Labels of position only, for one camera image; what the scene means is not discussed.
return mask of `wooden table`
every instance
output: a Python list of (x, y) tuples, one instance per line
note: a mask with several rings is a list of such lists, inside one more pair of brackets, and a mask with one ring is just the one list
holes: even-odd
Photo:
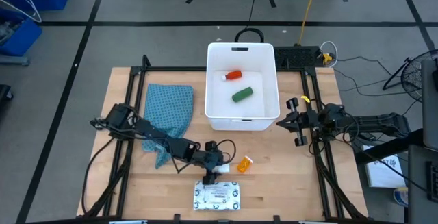
[[(335, 75), (332, 69), (317, 69), (322, 101), (341, 103)], [(289, 110), (285, 102), (303, 95), (300, 73), (278, 72), (281, 115), (283, 119)], [(129, 68), (113, 68), (102, 109), (106, 116), (115, 103), (123, 103), (129, 79)], [(187, 167), (177, 175), (172, 162), (155, 169), (155, 154), (145, 153), (141, 141), (136, 141), (123, 211), (124, 219), (173, 219), (180, 214), (183, 220), (230, 219), (230, 220), (272, 220), (280, 215), (281, 220), (322, 220), (322, 204), (318, 186), (315, 160), (309, 154), (308, 146), (296, 147), (295, 134), (276, 125), (263, 132), (214, 131), (204, 115), (205, 72), (148, 72), (142, 97), (140, 114), (144, 114), (144, 103), (148, 84), (188, 84), (194, 88), (194, 110), (192, 122), (185, 138), (200, 142), (229, 138), (234, 140), (237, 153), (231, 163), (231, 172), (220, 176), (219, 181), (237, 181), (241, 190), (241, 210), (238, 211), (194, 211), (194, 182), (202, 179), (205, 170), (195, 166)], [(305, 103), (300, 99), (300, 111)], [(96, 133), (93, 154), (108, 140), (108, 132)], [(107, 186), (114, 156), (115, 142), (105, 149), (94, 161), (88, 176), (86, 191), (87, 209), (100, 197)], [(364, 215), (368, 215), (362, 187), (357, 173), (352, 148), (342, 142), (332, 142), (333, 159), (341, 189)], [(232, 151), (232, 146), (223, 144), (223, 151)], [(237, 172), (236, 165), (248, 155), (254, 161), (249, 172)], [(327, 184), (331, 214), (336, 215), (333, 193)], [(115, 213), (118, 199), (117, 188), (113, 197), (112, 211)]]

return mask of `white plastic bin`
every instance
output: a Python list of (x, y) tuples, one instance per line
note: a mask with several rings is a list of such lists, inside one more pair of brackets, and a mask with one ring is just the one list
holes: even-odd
[[(230, 71), (239, 79), (223, 81)], [(247, 87), (253, 94), (235, 103)], [(215, 130), (263, 131), (280, 116), (274, 47), (268, 43), (211, 43), (207, 53), (205, 115)]]

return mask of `yellow clip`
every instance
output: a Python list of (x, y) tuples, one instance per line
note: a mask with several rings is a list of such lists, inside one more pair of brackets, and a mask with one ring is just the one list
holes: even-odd
[(307, 98), (306, 96), (302, 96), (301, 98), (304, 99), (307, 103), (310, 103), (309, 98)]
[(332, 60), (333, 60), (333, 57), (331, 57), (328, 53), (325, 53), (325, 54), (324, 54), (324, 59), (323, 59), (324, 64), (328, 64), (328, 63), (330, 63)]

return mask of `fan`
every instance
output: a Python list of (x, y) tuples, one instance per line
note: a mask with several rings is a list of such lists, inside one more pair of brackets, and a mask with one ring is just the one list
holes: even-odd
[[(404, 91), (415, 100), (422, 102), (422, 61), (423, 60), (438, 60), (438, 50), (432, 50), (414, 59), (405, 59), (404, 64), (386, 81), (383, 85), (383, 90), (402, 84)], [(400, 82), (388, 86), (390, 81), (402, 70)]]

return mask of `black floor line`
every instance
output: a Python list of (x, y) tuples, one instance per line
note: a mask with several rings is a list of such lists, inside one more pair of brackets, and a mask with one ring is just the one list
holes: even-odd
[(412, 12), (412, 16), (415, 19), (415, 22), (418, 24), (418, 28), (420, 29), (420, 32), (423, 36), (424, 42), (426, 43), (426, 46), (429, 50), (435, 49), (435, 46), (433, 44), (432, 39), (430, 39), (429, 33), (427, 32), (426, 27), (424, 26), (423, 20), (420, 17), (420, 14), (417, 11), (417, 8), (415, 7), (415, 4), (413, 3), (413, 0), (406, 0), (408, 3), (409, 9)]
[(438, 27), (438, 22), (423, 22), (426, 27)]
[(27, 189), (23, 204), (21, 205), (20, 212), (18, 213), (16, 222), (24, 223), (27, 220), (27, 216), (29, 214), (30, 208), (32, 206), (32, 202), (34, 201), (34, 197), (36, 191), (38, 189), (38, 185), (40, 184), (40, 180), (42, 174), (44, 172), (44, 168), (47, 163), (47, 159), (49, 158), (50, 150), (53, 145), (53, 141), (55, 140), (55, 136), (57, 133), (57, 129), (60, 126), (62, 115), (64, 113), (64, 109), (67, 104), (68, 96), (70, 95), (71, 88), (73, 86), (73, 82), (75, 80), (75, 76), (77, 73), (77, 69), (79, 68), (79, 64), (82, 59), (83, 52), (88, 42), (88, 38), (90, 37), (90, 32), (92, 29), (92, 23), (96, 18), (97, 10), (101, 4), (102, 0), (95, 0), (93, 9), (90, 14), (90, 18), (88, 19), (88, 24), (85, 28), (85, 32), (83, 33), (81, 42), (79, 43), (79, 47), (76, 52), (75, 59), (73, 60), (73, 64), (71, 66), (70, 73), (68, 74), (66, 85), (64, 90), (62, 91), (60, 102), (58, 103), (55, 116), (53, 117), (52, 124), (49, 129), (49, 133), (47, 134), (46, 141), (44, 143), (44, 147), (42, 148), (42, 152), (40, 155), (40, 159), (36, 165), (34, 175), (30, 181), (29, 188)]
[[(95, 21), (92, 26), (108, 27), (182, 27), (182, 26), (295, 26), (300, 27), (302, 21)], [(40, 26), (87, 26), (81, 21), (44, 21)], [(415, 27), (416, 22), (343, 22), (343, 21), (307, 21), (307, 27)], [(430, 22), (429, 26), (438, 26), (438, 22)]]

